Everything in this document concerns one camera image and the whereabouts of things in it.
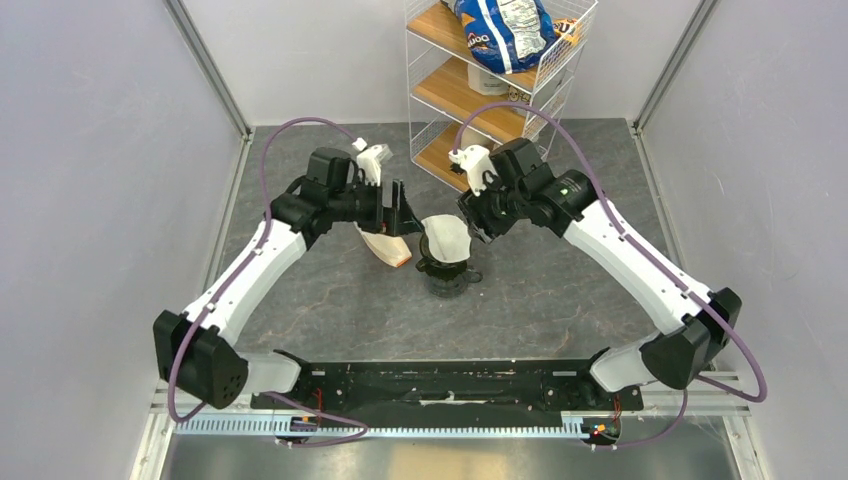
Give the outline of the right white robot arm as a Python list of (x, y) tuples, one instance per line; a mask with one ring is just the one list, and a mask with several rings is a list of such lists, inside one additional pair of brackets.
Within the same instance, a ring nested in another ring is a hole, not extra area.
[(525, 138), (495, 151), (472, 145), (449, 158), (469, 184), (458, 205), (477, 238), (490, 243), (519, 220), (546, 228), (597, 262), (652, 320), (646, 338), (592, 358), (590, 374), (577, 382), (585, 406), (604, 408), (618, 391), (653, 381), (684, 390), (728, 344), (719, 323), (735, 325), (741, 298), (674, 265), (600, 199), (587, 175), (554, 175)]

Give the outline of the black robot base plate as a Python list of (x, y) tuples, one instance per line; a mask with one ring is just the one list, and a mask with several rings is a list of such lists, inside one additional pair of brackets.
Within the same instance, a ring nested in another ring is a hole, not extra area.
[(586, 359), (303, 362), (288, 398), (378, 428), (556, 427), (564, 412), (641, 411)]

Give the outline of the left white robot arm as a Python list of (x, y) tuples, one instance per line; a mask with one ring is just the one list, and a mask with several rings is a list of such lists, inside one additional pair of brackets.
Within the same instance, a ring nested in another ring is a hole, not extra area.
[(356, 156), (316, 149), (306, 173), (267, 204), (254, 235), (224, 273), (182, 311), (158, 315), (154, 344), (171, 408), (179, 391), (216, 409), (241, 394), (250, 366), (234, 346), (247, 320), (285, 271), (334, 225), (353, 225), (390, 266), (411, 258), (404, 238), (423, 228), (402, 181), (384, 188), (382, 164), (391, 155), (386, 144), (365, 147)]

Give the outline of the coffee filter pack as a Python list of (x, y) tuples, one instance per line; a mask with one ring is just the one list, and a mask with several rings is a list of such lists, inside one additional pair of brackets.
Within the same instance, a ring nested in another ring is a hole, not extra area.
[(383, 263), (399, 268), (412, 259), (412, 252), (402, 237), (369, 233), (359, 225), (356, 225), (356, 228), (365, 245)]

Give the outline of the white paper coffee filter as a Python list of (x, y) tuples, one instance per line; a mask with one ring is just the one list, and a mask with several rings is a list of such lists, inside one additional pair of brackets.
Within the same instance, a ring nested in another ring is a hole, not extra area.
[(431, 256), (446, 264), (467, 261), (471, 256), (468, 226), (450, 214), (432, 215), (422, 220)]

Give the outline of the dark green coffee dripper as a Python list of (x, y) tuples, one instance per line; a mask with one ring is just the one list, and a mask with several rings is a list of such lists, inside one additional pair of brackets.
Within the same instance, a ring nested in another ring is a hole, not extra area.
[(437, 260), (435, 254), (431, 251), (429, 238), (426, 234), (422, 234), (420, 237), (419, 251), (421, 258), (415, 264), (415, 268), (431, 278), (450, 281), (469, 270), (467, 260), (458, 262)]

